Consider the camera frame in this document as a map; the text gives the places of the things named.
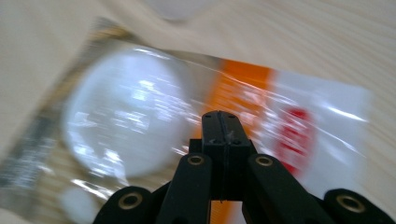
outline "plastic wrap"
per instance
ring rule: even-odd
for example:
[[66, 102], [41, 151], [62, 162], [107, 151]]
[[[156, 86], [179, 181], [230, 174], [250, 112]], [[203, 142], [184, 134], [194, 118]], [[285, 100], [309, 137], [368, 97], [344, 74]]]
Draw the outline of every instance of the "plastic wrap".
[[[278, 157], [319, 198], [328, 189], [359, 191], [369, 96], [339, 82], [151, 48], [102, 22], [41, 110], [59, 132], [35, 165], [44, 172], [31, 185], [28, 218], [90, 223], [116, 190], [157, 189], [172, 179], [189, 139], [200, 137], [201, 115], [217, 109], [238, 116], [256, 148]], [[32, 169], [10, 165], [7, 174], [9, 167]], [[16, 202], [2, 205], [24, 215]]]

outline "light wood surface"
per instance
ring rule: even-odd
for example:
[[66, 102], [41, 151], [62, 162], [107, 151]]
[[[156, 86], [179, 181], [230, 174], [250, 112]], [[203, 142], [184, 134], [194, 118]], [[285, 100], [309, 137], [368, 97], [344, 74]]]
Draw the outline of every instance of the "light wood surface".
[[365, 196], [396, 218], [396, 2], [219, 0], [164, 21], [137, 0], [0, 2], [0, 158], [84, 46], [97, 17], [155, 47], [270, 66], [374, 94]]

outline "orange label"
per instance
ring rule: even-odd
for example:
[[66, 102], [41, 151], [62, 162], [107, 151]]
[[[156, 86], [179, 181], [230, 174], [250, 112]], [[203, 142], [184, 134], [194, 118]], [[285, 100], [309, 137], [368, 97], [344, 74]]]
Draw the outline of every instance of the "orange label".
[[[225, 60], [219, 71], [219, 80], [208, 99], [204, 113], [224, 110], [235, 114], [250, 139], [253, 139], [263, 120], [263, 108], [273, 71], [267, 67]], [[200, 137], [201, 130], [195, 137]], [[227, 223], [233, 204], [212, 202], [211, 223]]]

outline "plastic bag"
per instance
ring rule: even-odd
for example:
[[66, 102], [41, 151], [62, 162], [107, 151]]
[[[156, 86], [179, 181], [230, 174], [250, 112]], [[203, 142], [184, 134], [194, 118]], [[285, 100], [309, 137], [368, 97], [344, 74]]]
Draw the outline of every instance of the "plastic bag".
[[[278, 157], [319, 198], [328, 189], [359, 191], [369, 98], [339, 82], [154, 49], [101, 21], [41, 110], [59, 132], [40, 163], [29, 218], [90, 223], [116, 190], [157, 189], [172, 179], [211, 110], [234, 113], [256, 148]], [[212, 203], [219, 211], [212, 223], [242, 221], [238, 206]]]

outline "white object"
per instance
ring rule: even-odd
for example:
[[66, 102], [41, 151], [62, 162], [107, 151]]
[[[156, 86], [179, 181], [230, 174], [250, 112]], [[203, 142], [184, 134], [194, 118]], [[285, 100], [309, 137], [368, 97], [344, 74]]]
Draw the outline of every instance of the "white object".
[[162, 18], [170, 21], [185, 20], [216, 0], [146, 0]]
[[180, 147], [191, 106], [184, 64], [155, 49], [129, 47], [86, 72], [66, 104], [64, 139], [97, 175], [145, 175]]
[[93, 223], [99, 206], [89, 192], [80, 188], [70, 188], [64, 191], [59, 198], [67, 218], [76, 224]]

